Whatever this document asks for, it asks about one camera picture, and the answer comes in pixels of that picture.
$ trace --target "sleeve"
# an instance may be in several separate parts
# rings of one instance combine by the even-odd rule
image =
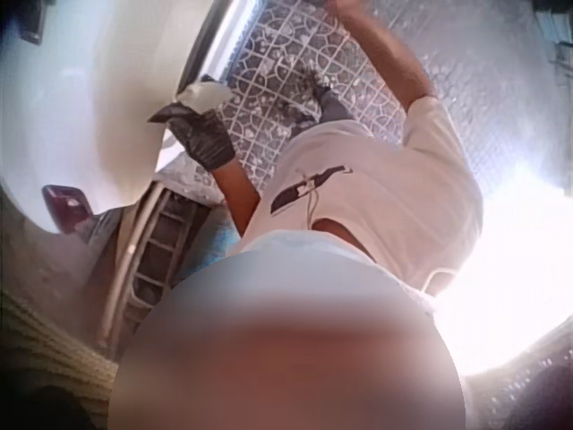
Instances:
[[[468,169],[458,132],[446,108],[434,97],[416,100],[404,124],[404,147]]]

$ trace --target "hand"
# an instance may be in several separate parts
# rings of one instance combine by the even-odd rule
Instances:
[[[208,172],[226,165],[235,157],[231,138],[214,109],[199,115],[179,102],[171,103],[155,114],[150,122],[167,124],[189,157]]]
[[[326,11],[341,22],[364,12],[364,0],[326,0]]]

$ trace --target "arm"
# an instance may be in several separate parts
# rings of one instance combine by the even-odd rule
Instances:
[[[329,0],[328,9],[366,53],[404,110],[434,93],[414,53],[363,10],[362,0]]]
[[[244,235],[261,197],[237,158],[210,172],[227,202],[239,235]]]
[[[159,110],[150,121],[167,124],[187,155],[213,175],[242,237],[261,198],[236,158],[217,112],[211,109],[200,115],[177,102]]]

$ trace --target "pants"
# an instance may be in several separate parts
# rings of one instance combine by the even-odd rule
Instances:
[[[342,119],[356,119],[332,90],[328,90],[322,94],[321,99],[318,101],[321,106],[321,119],[318,124],[324,124],[330,121],[340,121]],[[290,138],[293,139],[300,133],[311,129],[316,125],[317,123],[297,124],[293,127]]]

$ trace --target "white cloth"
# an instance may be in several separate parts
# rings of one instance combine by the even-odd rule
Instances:
[[[315,191],[312,182],[299,186],[300,198],[272,210],[284,190],[339,167]],[[482,196],[442,104],[428,97],[412,105],[402,148],[352,120],[298,135],[235,252],[270,231],[309,229],[319,219],[343,225],[411,287],[422,288],[436,269],[457,271],[481,233]]]
[[[341,255],[349,260],[360,262],[366,266],[375,267],[380,273],[380,288],[400,288],[405,291],[414,302],[428,315],[433,315],[435,309],[433,297],[416,291],[407,284],[397,279],[391,273],[376,264],[368,255],[360,251],[348,242],[322,231],[313,230],[275,230],[253,240],[245,247],[246,251],[270,252],[274,249],[295,249],[299,252],[330,253]],[[346,288],[357,288],[356,283],[347,285]]]

